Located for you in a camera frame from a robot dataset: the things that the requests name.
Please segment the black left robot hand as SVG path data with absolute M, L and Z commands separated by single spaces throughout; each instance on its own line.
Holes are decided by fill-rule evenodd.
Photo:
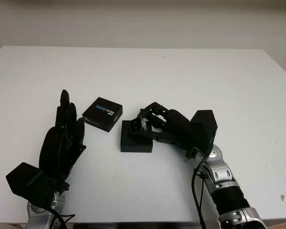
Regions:
M 55 125 L 49 129 L 41 147 L 39 168 L 50 179 L 64 182 L 75 162 L 86 149 L 84 118 L 77 118 L 76 106 L 69 94 L 61 92 Z

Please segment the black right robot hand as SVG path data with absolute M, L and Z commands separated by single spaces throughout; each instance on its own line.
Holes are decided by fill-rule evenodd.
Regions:
M 154 128 L 161 129 L 161 132 L 144 130 L 140 135 L 161 143 L 176 145 L 185 150 L 189 159 L 196 157 L 198 149 L 192 139 L 190 121 L 180 112 L 153 102 L 142 108 L 137 116 L 148 121 Z

